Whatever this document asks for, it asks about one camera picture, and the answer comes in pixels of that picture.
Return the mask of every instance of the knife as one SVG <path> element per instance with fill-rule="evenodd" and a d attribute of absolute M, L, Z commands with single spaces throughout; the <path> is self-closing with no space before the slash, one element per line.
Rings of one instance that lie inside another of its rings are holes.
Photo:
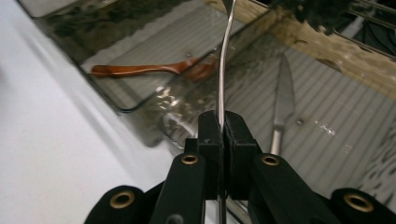
<path fill-rule="evenodd" d="M 274 130 L 271 153 L 280 154 L 285 123 L 294 111 L 294 90 L 289 61 L 284 54 L 280 56 L 279 74 L 276 86 Z"/>

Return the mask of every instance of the brass grommet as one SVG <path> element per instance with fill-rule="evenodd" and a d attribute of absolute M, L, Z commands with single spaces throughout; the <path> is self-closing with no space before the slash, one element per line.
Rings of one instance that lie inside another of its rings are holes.
<path fill-rule="evenodd" d="M 273 156 L 263 156 L 262 162 L 264 162 L 267 165 L 279 165 L 279 160 Z"/>
<path fill-rule="evenodd" d="M 198 157 L 194 155 L 185 155 L 181 158 L 181 161 L 187 165 L 193 165 L 198 162 Z"/>
<path fill-rule="evenodd" d="M 373 204 L 370 203 L 367 199 L 361 197 L 359 194 L 349 193 L 344 196 L 344 200 L 346 203 L 364 213 L 373 212 L 374 207 Z"/>
<path fill-rule="evenodd" d="M 110 206 L 116 209 L 124 208 L 134 202 L 134 193 L 124 190 L 113 195 L 110 199 Z"/>

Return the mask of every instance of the white surface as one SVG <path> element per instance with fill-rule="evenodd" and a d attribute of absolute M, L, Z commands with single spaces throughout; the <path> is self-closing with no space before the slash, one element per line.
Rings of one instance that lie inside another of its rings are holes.
<path fill-rule="evenodd" d="M 14 1 L 0 7 L 0 223 L 82 223 L 109 189 L 165 179 L 142 146 Z"/>

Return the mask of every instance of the copper spoon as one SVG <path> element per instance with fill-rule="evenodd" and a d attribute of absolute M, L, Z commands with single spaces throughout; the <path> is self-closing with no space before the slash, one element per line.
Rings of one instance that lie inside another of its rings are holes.
<path fill-rule="evenodd" d="M 138 66 L 114 66 L 114 65 L 96 65 L 92 68 L 91 74 L 95 77 L 130 77 L 141 75 L 149 72 L 169 72 L 180 75 L 187 68 L 198 62 L 198 58 L 186 60 L 181 63 L 162 64 L 162 65 L 138 65 Z M 203 74 L 213 71 L 214 61 L 208 64 L 198 64 L 196 68 L 191 69 L 186 77 L 191 79 L 201 79 Z"/>

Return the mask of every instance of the knife handle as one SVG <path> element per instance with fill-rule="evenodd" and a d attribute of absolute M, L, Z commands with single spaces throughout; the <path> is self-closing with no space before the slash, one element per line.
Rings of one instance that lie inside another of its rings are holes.
<path fill-rule="evenodd" d="M 282 129 L 274 128 L 273 139 L 271 144 L 271 154 L 279 156 L 280 147 L 282 144 L 282 135 L 283 135 Z"/>

